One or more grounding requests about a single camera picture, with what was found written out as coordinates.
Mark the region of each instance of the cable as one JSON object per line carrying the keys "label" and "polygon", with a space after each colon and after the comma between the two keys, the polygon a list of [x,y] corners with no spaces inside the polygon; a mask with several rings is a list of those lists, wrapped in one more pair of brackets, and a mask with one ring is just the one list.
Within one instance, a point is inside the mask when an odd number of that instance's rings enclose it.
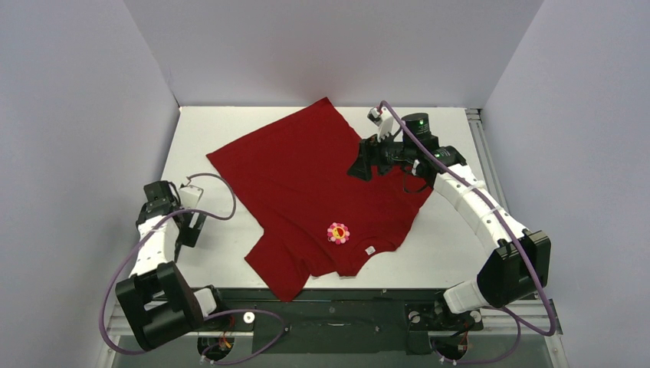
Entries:
{"label": "cable", "polygon": [[103,341],[108,345],[111,349],[115,350],[118,353],[124,354],[124,355],[140,355],[143,353],[146,353],[146,350],[127,350],[123,349],[122,347],[118,347],[108,336],[108,332],[106,329],[106,323],[104,322],[104,315],[106,314],[106,305],[108,303],[108,297],[110,296],[110,292],[113,290],[113,286],[115,285],[115,282],[117,281],[117,278],[120,276],[122,273],[122,270],[126,267],[126,264],[129,263],[129,260],[133,258],[135,255],[137,255],[138,251],[145,245],[145,243],[151,238],[155,230],[159,229],[160,226],[162,226],[166,221],[169,219],[173,218],[174,216],[181,215],[183,213],[199,213],[202,215],[206,215],[208,217],[212,217],[214,219],[226,221],[229,219],[232,219],[232,216],[235,215],[235,210],[237,209],[237,202],[235,201],[235,192],[232,191],[231,186],[221,177],[217,176],[215,174],[208,174],[206,172],[202,172],[199,174],[194,174],[192,176],[188,176],[188,180],[192,180],[192,178],[195,178],[196,176],[214,176],[217,179],[220,179],[223,181],[223,183],[226,184],[228,187],[228,190],[232,194],[232,211],[230,215],[221,217],[218,215],[214,215],[210,212],[203,211],[201,209],[180,209],[178,211],[174,211],[163,217],[158,223],[156,223],[151,230],[149,230],[146,235],[143,236],[140,241],[137,242],[136,246],[134,246],[129,254],[122,260],[122,263],[120,263],[119,266],[117,266],[117,269],[113,273],[113,276],[111,276],[108,287],[106,291],[104,292],[103,295],[103,300],[100,308],[100,316],[99,316],[99,328],[100,328],[100,334],[102,336]]}
{"label": "cable", "polygon": [[176,188],[176,184],[174,184],[173,182],[169,182],[169,186],[171,186],[172,189],[174,189],[174,193],[176,193],[176,201],[179,203],[179,207],[182,207],[181,196],[179,194],[179,190]]}
{"label": "cable", "polygon": [[[451,175],[454,179],[458,180],[462,185],[464,186],[471,186],[469,182],[467,182],[465,179],[460,177],[457,173],[451,171],[444,163],[440,162],[440,160],[436,159],[425,147],[422,145],[422,143],[418,140],[418,138],[409,130],[409,128],[406,126],[406,124],[402,121],[402,119],[399,118],[399,115],[395,112],[395,110],[389,105],[388,102],[382,101],[379,104],[379,111],[381,111],[382,107],[386,107],[388,111],[391,113],[391,115],[397,120],[399,125],[403,129],[403,133],[406,134],[411,138],[413,143],[429,158],[436,166],[438,166],[440,169],[442,169],[445,173]],[[472,192],[474,192],[479,198],[485,202],[487,207],[490,209],[495,209],[496,206],[490,201],[490,199],[485,196],[480,190],[474,188],[472,189]],[[524,324],[526,327],[530,328],[531,330],[539,333],[540,335],[544,336],[553,336],[555,334],[555,331],[557,329],[557,323],[556,323],[556,318],[555,318],[555,313],[553,311],[553,308],[550,305],[550,301],[548,300],[548,297],[546,293],[544,293],[544,289],[542,287],[542,283],[540,282],[540,278],[537,277],[537,273],[535,272],[535,268],[533,267],[533,264],[530,263],[530,259],[528,258],[528,255],[526,254],[524,247],[521,246],[521,243],[519,242],[519,239],[514,235],[512,232],[512,229],[510,229],[510,226],[506,223],[504,217],[499,213],[499,211],[494,211],[494,215],[497,217],[497,220],[503,226],[504,230],[510,236],[510,239],[512,239],[512,243],[514,247],[517,249],[519,254],[521,255],[522,260],[524,261],[524,264],[526,265],[526,269],[530,273],[530,278],[532,278],[533,283],[535,284],[535,288],[537,289],[537,293],[540,295],[540,299],[542,300],[542,303],[544,304],[544,309],[546,309],[549,321],[550,321],[550,328],[548,331],[544,331],[540,329],[539,327],[534,326],[533,324],[525,321],[523,318],[517,316],[515,313],[513,313],[511,310],[505,308],[504,311],[506,313],[510,314],[513,316],[517,322],[521,322]]]}
{"label": "cable", "polygon": [[[218,365],[218,366],[231,366],[231,365],[233,365],[233,364],[239,364],[239,363],[245,362],[246,360],[253,359],[253,358],[255,358],[256,356],[262,354],[262,353],[263,353],[266,349],[268,349],[269,347],[273,346],[273,344],[276,343],[276,342],[280,339],[280,337],[282,337],[282,335],[284,335],[284,333],[288,331],[287,324],[284,322],[284,320],[282,319],[282,317],[280,317],[279,315],[277,315],[277,314],[275,314],[275,313],[273,313],[273,312],[271,312],[271,311],[269,311],[269,310],[262,310],[262,309],[231,309],[231,310],[224,310],[224,311],[222,311],[222,312],[218,312],[218,313],[215,313],[215,314],[212,314],[212,315],[207,316],[207,317],[205,318],[205,321],[208,321],[208,320],[211,320],[211,319],[214,319],[214,318],[219,318],[219,317],[227,316],[227,315],[229,315],[229,314],[234,314],[234,313],[246,313],[246,312],[266,314],[266,315],[268,315],[268,316],[271,316],[271,317],[275,318],[276,320],[279,320],[280,323],[282,324],[282,327],[281,327],[281,329],[280,329],[280,332],[277,333],[277,335],[275,335],[275,337],[273,338],[273,340],[269,341],[266,345],[264,345],[264,346],[261,347],[258,351],[255,351],[254,353],[252,353],[252,354],[249,355],[249,356],[245,356],[245,357],[243,357],[243,358],[241,358],[241,359],[237,359],[237,360],[231,360],[231,361],[229,361],[229,362],[218,362],[218,361],[215,361],[214,364],[216,364],[216,365]],[[213,347],[216,347],[216,346],[218,346],[218,345],[219,345],[219,342],[214,343],[214,344],[210,345],[209,347],[206,347],[206,348],[201,352],[201,360],[200,360],[199,362],[202,362],[202,361],[205,359],[205,355],[210,351],[210,349],[212,349]]]}
{"label": "cable", "polygon": [[519,342],[521,342],[521,324],[519,323],[519,320],[517,318],[515,318],[517,315],[515,313],[513,313],[512,310],[509,310],[507,308],[497,309],[497,308],[488,307],[487,309],[492,309],[494,311],[502,311],[504,313],[509,314],[512,318],[514,318],[514,322],[517,324],[517,339],[514,341],[514,344],[512,345],[512,347],[507,352],[505,352],[505,353],[503,353],[500,356],[497,356],[495,358],[476,359],[476,360],[451,360],[451,359],[449,359],[449,358],[447,358],[445,356],[442,356],[442,354],[440,354],[436,350],[435,352],[440,357],[441,363],[442,363],[442,361],[445,361],[445,362],[448,362],[448,363],[453,363],[454,365],[456,365],[456,364],[489,364],[489,363],[496,363],[498,361],[506,359],[507,357],[512,355],[512,353],[514,353],[514,351],[519,346]]}

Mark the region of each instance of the white wall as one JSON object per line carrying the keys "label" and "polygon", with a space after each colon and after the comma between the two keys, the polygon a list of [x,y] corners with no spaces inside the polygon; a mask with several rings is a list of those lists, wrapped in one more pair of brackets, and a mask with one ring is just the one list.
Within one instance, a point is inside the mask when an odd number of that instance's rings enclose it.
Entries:
{"label": "white wall", "polygon": [[177,115],[120,0],[0,4],[0,366],[94,366]]}
{"label": "white wall", "polygon": [[648,366],[650,2],[546,0],[483,118],[574,367]]}
{"label": "white wall", "polygon": [[485,104],[541,2],[125,1],[181,105],[463,107]]}

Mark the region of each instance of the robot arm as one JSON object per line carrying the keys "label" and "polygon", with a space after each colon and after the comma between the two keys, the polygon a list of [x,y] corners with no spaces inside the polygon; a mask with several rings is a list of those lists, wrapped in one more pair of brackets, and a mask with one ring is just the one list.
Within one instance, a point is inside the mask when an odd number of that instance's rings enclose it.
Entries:
{"label": "robot arm", "polygon": [[[140,238],[152,231],[163,217],[178,209],[195,207],[203,190],[184,186],[174,196],[172,183],[158,181],[144,187],[147,203],[137,221]],[[167,221],[140,249],[129,278],[117,283],[115,293],[138,344],[151,350],[203,325],[203,320],[218,307],[211,287],[197,291],[188,286],[175,261],[183,245],[194,247],[202,229],[204,215],[183,214]],[[159,294],[167,302],[149,307]]]}
{"label": "robot arm", "polygon": [[[523,259],[513,245],[513,239],[497,220],[499,211],[517,240],[522,244],[535,272],[546,286],[550,260],[550,240],[543,232],[530,232],[509,216],[485,189],[485,183],[478,180],[467,166],[465,158],[452,146],[439,146],[438,137],[429,129],[426,113],[413,113],[402,118],[419,142],[440,162],[466,182],[462,185],[453,175],[437,167],[408,136],[403,142],[395,142],[393,116],[387,109],[374,108],[368,118],[379,132],[359,143],[359,155],[348,170],[348,174],[364,180],[371,180],[372,167],[379,175],[385,175],[394,166],[400,166],[407,175],[421,177],[428,186],[445,197],[480,240],[482,251],[488,259],[476,278],[450,287],[444,293],[443,312],[461,314],[479,307],[503,307],[533,293],[536,288],[525,267]],[[473,189],[479,190],[493,205],[490,209]]]}

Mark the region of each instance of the table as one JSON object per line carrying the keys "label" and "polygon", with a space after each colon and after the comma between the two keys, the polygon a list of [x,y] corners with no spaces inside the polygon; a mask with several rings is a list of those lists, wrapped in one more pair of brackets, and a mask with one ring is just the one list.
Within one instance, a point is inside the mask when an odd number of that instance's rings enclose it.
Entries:
{"label": "table", "polygon": [[[217,171],[207,153],[301,107],[183,107],[166,160],[162,179],[186,182],[193,173]],[[361,137],[376,133],[366,119],[368,107],[338,107]],[[432,133],[443,146],[455,146],[479,179],[483,172],[472,139],[465,109],[450,107],[396,108],[402,116],[425,112]],[[192,184],[205,192],[199,208],[225,215],[231,196],[218,180],[197,178]],[[190,286],[212,284],[217,288],[265,288],[266,284],[246,263],[244,256],[263,234],[251,213],[238,202],[233,219],[209,219],[195,248],[183,247],[178,267]],[[354,278],[336,273],[310,278],[306,288],[448,288],[474,277],[486,255],[463,218],[440,195],[433,193],[422,206],[412,230],[397,251],[372,257]]]}

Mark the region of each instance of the red t-shirt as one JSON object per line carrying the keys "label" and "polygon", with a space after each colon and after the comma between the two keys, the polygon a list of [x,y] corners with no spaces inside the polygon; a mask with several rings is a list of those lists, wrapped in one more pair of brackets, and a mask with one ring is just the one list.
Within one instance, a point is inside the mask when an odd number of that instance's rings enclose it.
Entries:
{"label": "red t-shirt", "polygon": [[[370,182],[348,176],[359,141],[323,98],[208,154],[264,229],[246,261],[281,301],[310,274],[355,276],[397,249],[431,194],[404,192],[398,169]],[[409,188],[423,183],[411,179]]]}

